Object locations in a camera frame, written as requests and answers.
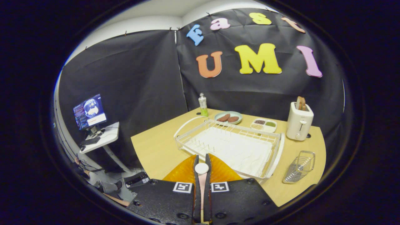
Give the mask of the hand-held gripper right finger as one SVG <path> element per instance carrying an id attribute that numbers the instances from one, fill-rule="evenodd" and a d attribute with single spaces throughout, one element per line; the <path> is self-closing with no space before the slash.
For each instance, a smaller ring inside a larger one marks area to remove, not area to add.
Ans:
<path id="1" fill-rule="evenodd" d="M 256 224 L 274 216 L 278 206 L 254 178 L 241 178 L 208 153 L 210 167 L 204 189 L 204 220 L 211 224 Z"/>

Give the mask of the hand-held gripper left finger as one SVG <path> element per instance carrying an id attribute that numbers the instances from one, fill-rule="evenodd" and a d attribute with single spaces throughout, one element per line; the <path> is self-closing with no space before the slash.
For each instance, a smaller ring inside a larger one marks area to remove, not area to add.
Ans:
<path id="1" fill-rule="evenodd" d="M 161 224 L 194 224 L 200 220 L 200 187 L 194 171 L 199 162 L 192 155 L 163 179 L 150 179 L 132 189 L 135 194 L 127 209 Z"/>

